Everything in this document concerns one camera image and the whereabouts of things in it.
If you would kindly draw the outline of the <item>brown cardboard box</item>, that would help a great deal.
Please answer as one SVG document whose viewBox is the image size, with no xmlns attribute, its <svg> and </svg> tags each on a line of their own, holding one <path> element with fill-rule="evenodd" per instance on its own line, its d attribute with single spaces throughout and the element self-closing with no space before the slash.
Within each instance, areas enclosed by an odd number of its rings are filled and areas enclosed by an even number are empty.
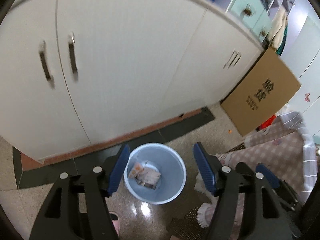
<svg viewBox="0 0 320 240">
<path fill-rule="evenodd" d="M 268 48 L 221 107 L 245 136 L 275 115 L 300 87 L 287 65 Z"/>
</svg>

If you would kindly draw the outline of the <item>pink checked bear cloth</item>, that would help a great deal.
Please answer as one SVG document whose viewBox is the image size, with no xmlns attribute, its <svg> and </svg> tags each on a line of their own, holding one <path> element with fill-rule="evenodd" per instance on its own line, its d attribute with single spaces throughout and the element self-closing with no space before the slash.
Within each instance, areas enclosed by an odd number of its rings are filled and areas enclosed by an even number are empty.
<svg viewBox="0 0 320 240">
<path fill-rule="evenodd" d="M 215 156 L 223 166 L 232 169 L 244 162 L 255 171 L 256 166 L 262 163 L 279 179 L 286 181 L 299 196 L 303 189 L 302 148 L 302 138 L 296 131 L 276 123 L 248 136 L 244 148 Z M 243 211 L 244 193 L 240 193 L 232 234 L 234 229 L 240 232 Z"/>
</svg>

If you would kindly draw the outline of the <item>grey printed paper bag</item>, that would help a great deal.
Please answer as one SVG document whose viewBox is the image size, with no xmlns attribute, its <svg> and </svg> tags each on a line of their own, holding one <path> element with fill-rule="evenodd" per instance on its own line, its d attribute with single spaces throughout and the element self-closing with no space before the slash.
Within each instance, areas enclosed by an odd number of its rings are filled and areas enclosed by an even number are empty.
<svg viewBox="0 0 320 240">
<path fill-rule="evenodd" d="M 136 178 L 138 185 L 155 190 L 158 182 L 160 181 L 161 173 L 148 161 L 145 161 L 142 165 L 144 167 L 144 171 Z"/>
</svg>

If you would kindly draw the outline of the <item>cream hanging jacket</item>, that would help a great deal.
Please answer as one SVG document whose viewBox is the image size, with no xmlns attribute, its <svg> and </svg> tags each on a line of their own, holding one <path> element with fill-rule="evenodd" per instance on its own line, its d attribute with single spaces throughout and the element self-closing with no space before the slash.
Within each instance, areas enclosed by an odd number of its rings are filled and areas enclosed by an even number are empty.
<svg viewBox="0 0 320 240">
<path fill-rule="evenodd" d="M 287 10 L 281 5 L 272 20 L 272 26 L 267 35 L 269 46 L 274 50 L 278 49 L 283 41 L 287 27 Z"/>
</svg>

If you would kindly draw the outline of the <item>red stool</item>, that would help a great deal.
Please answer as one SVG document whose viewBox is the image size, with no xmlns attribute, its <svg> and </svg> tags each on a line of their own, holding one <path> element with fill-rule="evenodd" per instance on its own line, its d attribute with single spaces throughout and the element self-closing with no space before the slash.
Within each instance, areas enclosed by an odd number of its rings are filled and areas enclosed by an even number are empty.
<svg viewBox="0 0 320 240">
<path fill-rule="evenodd" d="M 268 126 L 270 126 L 272 124 L 272 122 L 275 120 L 276 116 L 273 115 L 271 116 L 269 119 L 267 119 L 265 122 L 263 122 L 259 127 L 258 129 L 259 130 L 262 130 L 262 129 L 265 129 L 267 128 Z"/>
</svg>

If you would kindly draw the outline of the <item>light blue trash bin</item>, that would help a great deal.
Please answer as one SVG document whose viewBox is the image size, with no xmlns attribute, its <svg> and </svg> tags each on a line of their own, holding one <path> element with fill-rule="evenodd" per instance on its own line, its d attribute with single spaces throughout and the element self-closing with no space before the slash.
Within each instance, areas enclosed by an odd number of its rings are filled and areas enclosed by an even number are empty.
<svg viewBox="0 0 320 240">
<path fill-rule="evenodd" d="M 174 200 L 187 178 L 184 161 L 172 148 L 148 143 L 130 154 L 124 171 L 129 192 L 143 202 L 162 205 Z"/>
</svg>

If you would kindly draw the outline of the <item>white low cabinet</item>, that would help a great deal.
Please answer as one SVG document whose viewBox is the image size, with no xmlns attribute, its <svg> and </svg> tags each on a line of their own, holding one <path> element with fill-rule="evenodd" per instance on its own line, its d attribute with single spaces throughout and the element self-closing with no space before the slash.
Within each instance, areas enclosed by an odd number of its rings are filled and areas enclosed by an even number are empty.
<svg viewBox="0 0 320 240">
<path fill-rule="evenodd" d="M 210 0 L 7 0 L 1 136 L 36 161 L 223 99 L 262 48 Z"/>
</svg>

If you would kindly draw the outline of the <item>white wardrobe with butterflies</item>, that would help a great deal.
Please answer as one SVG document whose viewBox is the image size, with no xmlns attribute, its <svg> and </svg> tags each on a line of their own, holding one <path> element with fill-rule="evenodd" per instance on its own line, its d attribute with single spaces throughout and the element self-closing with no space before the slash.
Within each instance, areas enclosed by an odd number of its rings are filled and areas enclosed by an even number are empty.
<svg viewBox="0 0 320 240">
<path fill-rule="evenodd" d="M 309 17 L 281 58 L 300 83 L 289 108 L 302 113 L 311 135 L 319 137 L 319 26 Z"/>
</svg>

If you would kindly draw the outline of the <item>pink slipper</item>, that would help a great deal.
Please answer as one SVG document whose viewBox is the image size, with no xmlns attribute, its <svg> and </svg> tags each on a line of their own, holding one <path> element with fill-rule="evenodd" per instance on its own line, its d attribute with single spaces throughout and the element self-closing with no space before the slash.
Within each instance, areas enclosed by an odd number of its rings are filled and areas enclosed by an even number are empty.
<svg viewBox="0 0 320 240">
<path fill-rule="evenodd" d="M 113 212 L 113 211 L 110 211 L 110 216 L 111 216 L 111 219 L 112 219 L 112 223 L 113 223 L 113 226 L 117 232 L 117 235 L 119 236 L 119 233 L 120 233 L 120 220 L 119 220 L 119 216 L 116 212 Z"/>
</svg>

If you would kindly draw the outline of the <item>teal drawer shelf unit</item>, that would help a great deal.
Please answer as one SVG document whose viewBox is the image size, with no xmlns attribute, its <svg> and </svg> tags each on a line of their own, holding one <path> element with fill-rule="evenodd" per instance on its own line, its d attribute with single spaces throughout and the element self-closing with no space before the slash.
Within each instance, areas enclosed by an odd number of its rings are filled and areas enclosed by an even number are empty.
<svg viewBox="0 0 320 240">
<path fill-rule="evenodd" d="M 226 11 L 238 17 L 256 38 L 263 42 L 271 22 L 283 6 L 290 12 L 295 0 L 230 0 Z"/>
</svg>

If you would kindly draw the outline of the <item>grey checked tablecloth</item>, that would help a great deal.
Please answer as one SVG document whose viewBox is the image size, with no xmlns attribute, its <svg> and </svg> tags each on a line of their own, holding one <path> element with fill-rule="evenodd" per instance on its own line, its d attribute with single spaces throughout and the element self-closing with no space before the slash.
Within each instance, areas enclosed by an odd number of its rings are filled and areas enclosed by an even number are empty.
<svg viewBox="0 0 320 240">
<path fill-rule="evenodd" d="M 299 196 L 305 203 L 317 181 L 318 168 L 315 143 L 304 123 L 303 116 L 299 112 L 287 112 L 281 114 L 279 118 L 286 129 L 296 131 L 303 141 L 303 189 Z"/>
</svg>

